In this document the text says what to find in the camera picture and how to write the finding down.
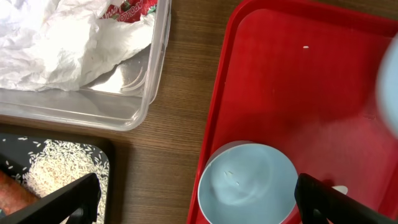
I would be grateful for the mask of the red snack wrapper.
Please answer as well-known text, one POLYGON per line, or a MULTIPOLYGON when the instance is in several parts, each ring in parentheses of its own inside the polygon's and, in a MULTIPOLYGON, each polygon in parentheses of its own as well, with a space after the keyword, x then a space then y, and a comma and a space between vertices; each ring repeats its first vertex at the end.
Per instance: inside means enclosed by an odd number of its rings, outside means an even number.
POLYGON ((111 0, 111 4, 101 16, 119 22, 133 23, 156 10, 157 0, 111 0))

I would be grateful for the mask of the light blue bowl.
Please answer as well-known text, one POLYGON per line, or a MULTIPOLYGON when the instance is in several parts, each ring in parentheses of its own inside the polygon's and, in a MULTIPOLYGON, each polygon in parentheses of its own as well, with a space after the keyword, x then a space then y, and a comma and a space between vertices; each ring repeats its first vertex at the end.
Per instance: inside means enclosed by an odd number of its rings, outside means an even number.
POLYGON ((233 141, 209 158, 198 184, 205 219, 219 223, 283 223, 295 207, 298 173, 279 150, 233 141))

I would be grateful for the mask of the white plastic spoon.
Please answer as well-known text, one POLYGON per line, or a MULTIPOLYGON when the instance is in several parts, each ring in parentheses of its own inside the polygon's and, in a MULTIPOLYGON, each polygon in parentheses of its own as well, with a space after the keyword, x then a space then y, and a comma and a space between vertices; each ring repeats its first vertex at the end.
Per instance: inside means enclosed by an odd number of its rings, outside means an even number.
POLYGON ((344 185, 335 185, 332 188, 339 191, 340 193, 342 193, 344 195, 346 195, 348 193, 348 188, 344 185))

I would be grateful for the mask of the clear plastic bin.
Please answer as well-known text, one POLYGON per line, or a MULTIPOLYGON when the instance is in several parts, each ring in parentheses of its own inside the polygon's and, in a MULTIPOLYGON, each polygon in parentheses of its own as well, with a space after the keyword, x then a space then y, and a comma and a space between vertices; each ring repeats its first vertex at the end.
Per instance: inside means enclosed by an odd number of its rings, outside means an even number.
POLYGON ((1 90, 1 114, 129 131, 156 98, 171 22, 171 0, 159 1, 151 44, 78 91, 1 90))

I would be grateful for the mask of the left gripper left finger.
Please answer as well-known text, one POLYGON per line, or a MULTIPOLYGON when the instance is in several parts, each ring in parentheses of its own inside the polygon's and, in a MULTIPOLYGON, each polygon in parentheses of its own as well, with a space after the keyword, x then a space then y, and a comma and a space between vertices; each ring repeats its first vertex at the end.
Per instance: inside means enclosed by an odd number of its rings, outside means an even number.
POLYGON ((94 223, 97 221, 101 190, 94 173, 40 198, 35 203, 1 218, 1 223, 94 223))

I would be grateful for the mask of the orange carrot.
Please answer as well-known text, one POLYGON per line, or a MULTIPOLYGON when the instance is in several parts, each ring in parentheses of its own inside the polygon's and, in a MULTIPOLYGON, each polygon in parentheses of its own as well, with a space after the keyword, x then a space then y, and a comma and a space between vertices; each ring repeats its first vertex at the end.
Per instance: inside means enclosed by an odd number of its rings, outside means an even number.
POLYGON ((16 180, 1 171, 1 218, 15 213, 39 200, 16 180))

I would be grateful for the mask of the red serving tray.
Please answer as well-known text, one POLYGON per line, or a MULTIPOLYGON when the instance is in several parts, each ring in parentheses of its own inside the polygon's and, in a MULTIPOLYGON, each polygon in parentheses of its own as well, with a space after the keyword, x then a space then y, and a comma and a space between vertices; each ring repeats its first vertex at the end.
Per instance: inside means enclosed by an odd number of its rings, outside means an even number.
POLYGON ((397 217, 397 139, 375 102, 397 22, 315 1, 243 1, 229 18, 198 161, 238 140, 397 217))

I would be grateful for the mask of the white napkin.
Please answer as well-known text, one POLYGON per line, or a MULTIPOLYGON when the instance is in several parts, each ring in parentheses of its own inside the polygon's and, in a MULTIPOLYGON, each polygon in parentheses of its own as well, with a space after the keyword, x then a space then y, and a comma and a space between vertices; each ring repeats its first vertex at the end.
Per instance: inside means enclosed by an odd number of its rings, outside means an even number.
POLYGON ((77 90, 152 42, 155 11, 102 19, 110 0, 1 0, 1 87, 77 90))

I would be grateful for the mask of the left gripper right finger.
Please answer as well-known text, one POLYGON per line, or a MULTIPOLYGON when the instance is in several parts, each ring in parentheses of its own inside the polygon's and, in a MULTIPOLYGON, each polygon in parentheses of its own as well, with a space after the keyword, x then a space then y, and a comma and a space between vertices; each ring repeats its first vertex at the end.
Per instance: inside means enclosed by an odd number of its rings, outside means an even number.
POLYGON ((305 173, 298 176, 294 196, 303 224, 397 224, 305 173))

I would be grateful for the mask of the light blue plate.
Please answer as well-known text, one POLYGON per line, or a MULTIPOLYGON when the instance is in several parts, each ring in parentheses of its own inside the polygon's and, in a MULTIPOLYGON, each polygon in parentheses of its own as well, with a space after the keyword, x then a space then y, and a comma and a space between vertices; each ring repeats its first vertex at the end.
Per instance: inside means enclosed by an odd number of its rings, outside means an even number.
POLYGON ((391 40, 379 66, 376 101, 384 124, 397 138, 397 35, 391 40))

